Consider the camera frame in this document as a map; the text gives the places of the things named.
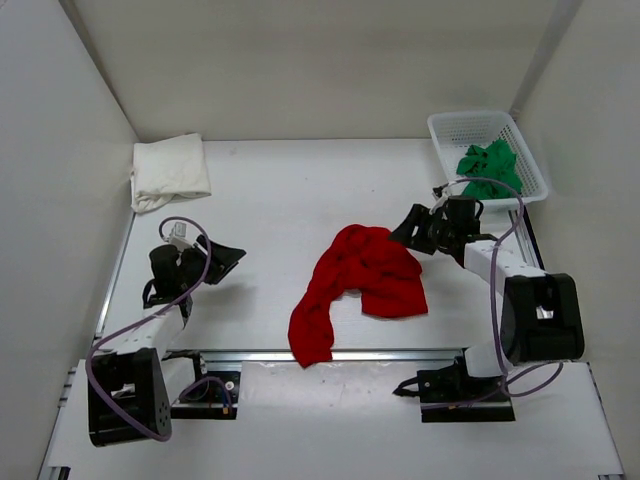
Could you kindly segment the red t shirt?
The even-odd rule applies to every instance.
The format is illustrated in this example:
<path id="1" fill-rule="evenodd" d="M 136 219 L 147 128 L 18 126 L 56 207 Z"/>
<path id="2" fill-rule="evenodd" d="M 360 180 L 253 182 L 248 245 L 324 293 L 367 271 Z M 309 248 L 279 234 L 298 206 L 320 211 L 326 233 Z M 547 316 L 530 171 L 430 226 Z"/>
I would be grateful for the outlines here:
<path id="1" fill-rule="evenodd" d="M 332 360 L 330 308 L 347 291 L 360 293 L 365 315 L 395 320 L 428 312 L 422 267 L 390 235 L 384 227 L 352 224 L 319 258 L 289 321 L 290 349 L 301 367 Z"/>

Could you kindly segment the green t shirt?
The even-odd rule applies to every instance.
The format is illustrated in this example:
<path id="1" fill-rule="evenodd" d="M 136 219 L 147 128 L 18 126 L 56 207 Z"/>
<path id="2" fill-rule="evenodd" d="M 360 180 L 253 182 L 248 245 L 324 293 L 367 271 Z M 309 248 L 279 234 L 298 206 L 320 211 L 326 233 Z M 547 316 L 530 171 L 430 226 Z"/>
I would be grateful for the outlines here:
<path id="1" fill-rule="evenodd" d="M 490 178 L 508 185 L 518 194 L 522 191 L 522 181 L 516 173 L 517 156 L 508 143 L 497 139 L 488 147 L 471 145 L 459 161 L 456 174 L 463 177 Z M 478 200 L 499 200 L 512 197 L 509 189 L 494 182 L 471 181 L 463 194 Z"/>

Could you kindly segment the white t shirt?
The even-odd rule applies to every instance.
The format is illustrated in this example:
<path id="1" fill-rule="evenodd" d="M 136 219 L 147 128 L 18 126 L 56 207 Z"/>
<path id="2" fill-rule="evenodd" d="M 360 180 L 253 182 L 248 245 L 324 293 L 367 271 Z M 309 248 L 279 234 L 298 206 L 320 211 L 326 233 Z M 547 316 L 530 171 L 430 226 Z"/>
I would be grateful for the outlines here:
<path id="1" fill-rule="evenodd" d="M 202 136 L 192 133 L 136 143 L 130 182 L 131 208 L 136 214 L 157 210 L 174 198 L 210 196 Z"/>

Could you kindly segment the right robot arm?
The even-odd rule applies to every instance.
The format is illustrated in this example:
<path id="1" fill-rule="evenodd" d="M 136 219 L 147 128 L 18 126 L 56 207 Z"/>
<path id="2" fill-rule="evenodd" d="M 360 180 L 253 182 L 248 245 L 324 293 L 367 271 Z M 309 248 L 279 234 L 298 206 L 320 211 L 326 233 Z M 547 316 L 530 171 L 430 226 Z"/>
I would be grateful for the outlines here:
<path id="1" fill-rule="evenodd" d="M 503 238 L 481 232 L 481 201 L 456 195 L 435 207 L 412 206 L 390 239 L 416 252 L 452 257 L 489 284 L 493 339 L 464 351 L 463 366 L 449 375 L 460 399 L 480 393 L 485 378 L 521 364 L 578 360 L 585 350 L 576 283 L 551 274 L 504 249 Z"/>

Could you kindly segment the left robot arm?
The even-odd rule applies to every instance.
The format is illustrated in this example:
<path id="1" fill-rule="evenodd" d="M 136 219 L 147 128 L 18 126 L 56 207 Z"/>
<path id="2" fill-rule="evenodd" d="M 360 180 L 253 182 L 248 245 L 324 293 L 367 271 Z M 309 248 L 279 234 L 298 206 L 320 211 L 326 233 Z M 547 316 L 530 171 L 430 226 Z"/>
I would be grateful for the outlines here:
<path id="1" fill-rule="evenodd" d="M 167 438 L 173 408 L 209 401 L 233 416 L 235 381 L 208 371 L 196 350 L 170 351 L 193 307 L 189 288 L 216 285 L 245 256 L 243 249 L 172 239 L 149 254 L 152 277 L 142 291 L 143 312 L 153 318 L 132 329 L 88 362 L 88 432 L 96 447 Z"/>

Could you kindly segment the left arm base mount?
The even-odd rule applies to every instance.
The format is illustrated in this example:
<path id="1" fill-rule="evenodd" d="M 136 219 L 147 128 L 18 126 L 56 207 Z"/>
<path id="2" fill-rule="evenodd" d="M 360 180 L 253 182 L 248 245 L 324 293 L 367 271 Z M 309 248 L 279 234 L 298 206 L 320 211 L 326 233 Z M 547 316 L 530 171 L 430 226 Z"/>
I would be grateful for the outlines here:
<path id="1" fill-rule="evenodd" d="M 171 418 L 235 420 L 239 408 L 241 362 L 224 352 L 175 350 L 161 362 Z"/>

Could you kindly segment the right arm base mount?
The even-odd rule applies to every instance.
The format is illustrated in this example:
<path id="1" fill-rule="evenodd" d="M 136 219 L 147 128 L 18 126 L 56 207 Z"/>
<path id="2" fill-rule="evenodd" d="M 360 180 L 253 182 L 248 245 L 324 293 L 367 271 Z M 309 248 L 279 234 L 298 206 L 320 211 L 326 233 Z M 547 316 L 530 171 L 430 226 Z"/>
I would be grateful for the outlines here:
<path id="1" fill-rule="evenodd" d="M 502 377 L 472 377 L 466 360 L 438 369 L 422 369 L 398 384 L 393 394 L 419 400 L 423 424 L 500 423 L 516 420 Z"/>

